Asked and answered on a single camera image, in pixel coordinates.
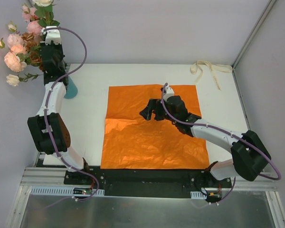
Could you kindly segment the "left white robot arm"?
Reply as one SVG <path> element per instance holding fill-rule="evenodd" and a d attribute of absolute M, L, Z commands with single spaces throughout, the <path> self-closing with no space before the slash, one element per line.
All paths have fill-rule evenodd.
<path fill-rule="evenodd" d="M 39 152 L 59 159 L 75 180 L 87 184 L 91 179 L 88 164 L 71 146 L 70 133 L 60 115 L 63 99 L 69 88 L 61 44 L 41 44 L 45 95 L 37 114 L 27 121 L 33 142 Z"/>

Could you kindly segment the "cream single rose stem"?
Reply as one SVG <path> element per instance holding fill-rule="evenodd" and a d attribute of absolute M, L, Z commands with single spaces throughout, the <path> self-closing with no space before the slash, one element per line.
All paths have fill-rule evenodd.
<path fill-rule="evenodd" d="M 6 82 L 11 86 L 18 86 L 20 82 L 26 83 L 29 80 L 35 80 L 37 79 L 38 76 L 40 76 L 40 74 L 31 74 L 31 73 L 24 75 L 25 75 L 24 77 L 20 77 L 9 74 L 8 76 L 6 76 Z"/>

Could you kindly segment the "orange wrapping paper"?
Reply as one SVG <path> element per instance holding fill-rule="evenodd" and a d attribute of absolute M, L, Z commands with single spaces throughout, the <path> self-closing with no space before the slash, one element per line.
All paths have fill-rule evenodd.
<path fill-rule="evenodd" d="M 102 169 L 205 169 L 206 141 L 182 134 L 171 121 L 146 121 L 139 112 L 161 85 L 111 86 L 105 118 Z"/>

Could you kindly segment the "pink two-bloom flower stem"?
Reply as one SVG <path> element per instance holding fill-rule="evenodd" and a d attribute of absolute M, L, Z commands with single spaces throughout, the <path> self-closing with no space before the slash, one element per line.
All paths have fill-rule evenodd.
<path fill-rule="evenodd" d="M 12 21 L 8 24 L 8 30 L 11 34 L 7 38 L 7 45 L 9 48 L 12 48 L 14 45 L 24 45 L 24 40 L 18 32 L 17 25 Z"/>

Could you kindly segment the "pink artificial flower bouquet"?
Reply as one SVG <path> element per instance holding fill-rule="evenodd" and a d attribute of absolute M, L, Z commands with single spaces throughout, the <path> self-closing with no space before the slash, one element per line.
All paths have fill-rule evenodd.
<path fill-rule="evenodd" d="M 59 26 L 60 23 L 54 19 L 53 0 L 33 0 L 33 6 L 36 8 L 35 15 L 38 17 L 38 24 L 45 28 L 47 26 Z"/>

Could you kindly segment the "pink rose stem with bud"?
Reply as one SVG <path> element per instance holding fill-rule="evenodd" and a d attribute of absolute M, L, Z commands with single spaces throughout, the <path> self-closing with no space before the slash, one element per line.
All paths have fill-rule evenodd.
<path fill-rule="evenodd" d="M 22 17 L 25 22 L 28 23 L 27 25 L 27 31 L 28 33 L 33 33 L 34 35 L 40 35 L 43 27 L 40 26 L 38 21 L 40 20 L 40 17 L 35 14 L 37 11 L 36 8 L 28 7 L 27 5 L 22 5 Z"/>

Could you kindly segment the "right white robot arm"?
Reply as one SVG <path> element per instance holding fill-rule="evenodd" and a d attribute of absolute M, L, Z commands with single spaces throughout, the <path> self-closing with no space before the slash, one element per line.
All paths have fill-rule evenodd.
<path fill-rule="evenodd" d="M 188 112 L 178 95 L 166 101 L 150 99 L 140 115 L 147 121 L 151 120 L 152 115 L 156 121 L 169 120 L 182 134 L 204 139 L 232 155 L 231 159 L 215 161 L 205 169 L 204 181 L 209 187 L 216 187 L 221 180 L 231 177 L 254 181 L 271 160 L 269 152 L 254 131 L 233 133 L 209 124 L 202 117 Z"/>

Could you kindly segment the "brown dried rose stem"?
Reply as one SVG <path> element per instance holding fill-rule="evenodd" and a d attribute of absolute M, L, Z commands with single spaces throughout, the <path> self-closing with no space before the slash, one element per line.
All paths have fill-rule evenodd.
<path fill-rule="evenodd" d="M 42 37 L 34 33 L 25 32 L 21 38 L 24 41 L 24 47 L 27 50 L 25 61 L 28 65 L 38 67 L 44 71 L 42 58 L 40 55 Z"/>

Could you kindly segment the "peach rose flower stem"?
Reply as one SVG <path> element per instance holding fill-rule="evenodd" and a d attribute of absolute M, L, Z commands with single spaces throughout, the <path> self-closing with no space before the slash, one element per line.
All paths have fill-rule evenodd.
<path fill-rule="evenodd" d="M 3 42 L 3 39 L 1 39 L 0 49 L 4 49 L 4 48 L 5 48 L 5 43 Z M 27 64 L 25 63 L 25 61 L 21 61 L 20 58 L 12 51 L 9 51 L 5 55 L 4 62 L 10 70 L 17 72 L 17 73 L 23 71 L 27 67 Z"/>

